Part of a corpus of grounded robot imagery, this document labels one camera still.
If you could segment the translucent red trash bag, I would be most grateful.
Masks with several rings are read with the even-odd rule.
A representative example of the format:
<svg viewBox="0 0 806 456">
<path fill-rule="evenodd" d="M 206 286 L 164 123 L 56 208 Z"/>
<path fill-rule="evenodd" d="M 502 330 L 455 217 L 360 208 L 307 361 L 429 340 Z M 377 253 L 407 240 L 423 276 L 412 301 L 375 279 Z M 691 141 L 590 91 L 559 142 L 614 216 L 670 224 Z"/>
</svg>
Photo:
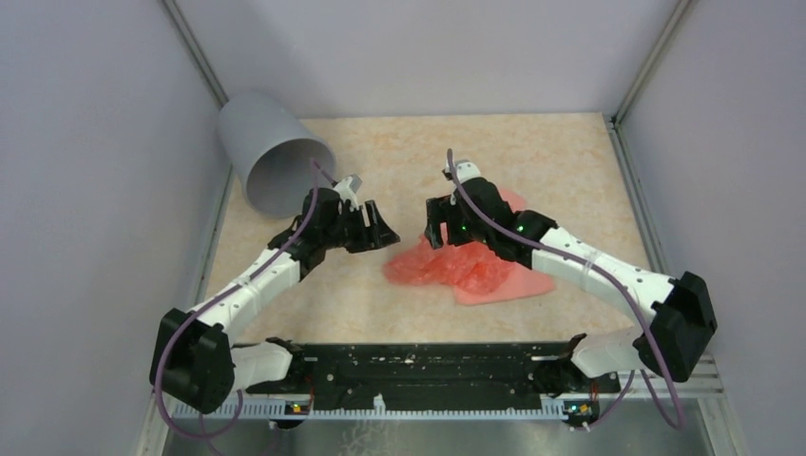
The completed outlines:
<svg viewBox="0 0 806 456">
<path fill-rule="evenodd" d="M 498 290 L 515 268 L 485 244 L 471 242 L 433 249 L 424 236 L 396 254 L 382 268 L 384 276 L 400 285 L 444 285 L 474 295 Z"/>
</svg>

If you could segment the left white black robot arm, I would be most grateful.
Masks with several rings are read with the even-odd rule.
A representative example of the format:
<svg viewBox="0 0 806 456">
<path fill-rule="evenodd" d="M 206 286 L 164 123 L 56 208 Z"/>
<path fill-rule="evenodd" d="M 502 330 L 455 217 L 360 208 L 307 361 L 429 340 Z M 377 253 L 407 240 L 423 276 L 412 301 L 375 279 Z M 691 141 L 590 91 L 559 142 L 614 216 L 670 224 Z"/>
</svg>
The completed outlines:
<svg viewBox="0 0 806 456">
<path fill-rule="evenodd" d="M 360 254 L 399 240 L 373 200 L 357 203 L 332 188 L 311 190 L 292 224 L 243 273 L 190 310 L 172 309 L 163 316 L 149 373 L 154 390 L 203 414 L 261 383 L 287 393 L 298 390 L 305 369 L 286 343 L 238 347 L 236 339 L 275 298 L 319 266 L 328 251 Z"/>
</svg>

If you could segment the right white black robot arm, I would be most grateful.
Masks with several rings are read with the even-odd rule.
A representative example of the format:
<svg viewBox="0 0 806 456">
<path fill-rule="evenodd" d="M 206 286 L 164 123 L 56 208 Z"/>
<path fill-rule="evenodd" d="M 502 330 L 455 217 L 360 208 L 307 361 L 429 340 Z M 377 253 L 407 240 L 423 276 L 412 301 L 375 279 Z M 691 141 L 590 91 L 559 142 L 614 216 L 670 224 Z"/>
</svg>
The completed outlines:
<svg viewBox="0 0 806 456">
<path fill-rule="evenodd" d="M 687 381 L 718 323 L 705 281 L 631 265 L 574 237 L 533 210 L 515 210 L 484 178 L 426 202 L 424 235 L 433 249 L 477 242 L 504 261 L 560 278 L 618 309 L 634 326 L 578 335 L 557 366 L 560 384 L 582 391 L 613 371 L 652 371 Z"/>
</svg>

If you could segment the flat pink trash bag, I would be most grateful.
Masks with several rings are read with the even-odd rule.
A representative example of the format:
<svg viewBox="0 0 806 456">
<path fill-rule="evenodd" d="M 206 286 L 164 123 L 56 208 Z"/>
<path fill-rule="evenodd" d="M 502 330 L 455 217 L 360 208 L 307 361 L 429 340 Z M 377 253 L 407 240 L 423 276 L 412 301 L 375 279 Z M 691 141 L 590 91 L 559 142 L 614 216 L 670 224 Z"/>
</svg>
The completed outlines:
<svg viewBox="0 0 806 456">
<path fill-rule="evenodd" d="M 463 273 L 451 285 L 460 305 L 492 304 L 547 295 L 556 290 L 548 275 L 504 261 L 483 243 L 472 242 L 451 249 L 457 262 L 455 272 Z"/>
</svg>

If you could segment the grey plastic trash bin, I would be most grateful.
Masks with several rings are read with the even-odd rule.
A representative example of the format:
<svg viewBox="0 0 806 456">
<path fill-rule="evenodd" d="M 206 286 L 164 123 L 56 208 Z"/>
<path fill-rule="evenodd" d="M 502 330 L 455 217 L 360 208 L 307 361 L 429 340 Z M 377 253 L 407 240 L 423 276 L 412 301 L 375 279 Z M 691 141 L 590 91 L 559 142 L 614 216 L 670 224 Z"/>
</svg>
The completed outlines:
<svg viewBox="0 0 806 456">
<path fill-rule="evenodd" d="M 261 92 L 231 97 L 219 113 L 217 130 L 244 199 L 268 218 L 299 213 L 313 186 L 311 160 L 329 174 L 336 171 L 330 145 Z"/>
</svg>

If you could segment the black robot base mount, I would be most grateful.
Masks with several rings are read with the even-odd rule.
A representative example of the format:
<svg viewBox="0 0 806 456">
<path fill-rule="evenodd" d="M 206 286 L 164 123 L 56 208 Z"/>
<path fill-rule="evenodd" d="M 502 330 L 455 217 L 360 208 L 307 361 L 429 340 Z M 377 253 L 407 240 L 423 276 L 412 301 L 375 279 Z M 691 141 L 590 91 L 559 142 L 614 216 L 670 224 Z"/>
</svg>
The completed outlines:
<svg viewBox="0 0 806 456">
<path fill-rule="evenodd" d="M 310 395 L 316 411 L 364 410 L 376 396 L 392 411 L 530 410 L 622 386 L 615 373 L 582 374 L 564 342 L 279 344 L 292 354 L 288 373 L 247 392 Z"/>
</svg>

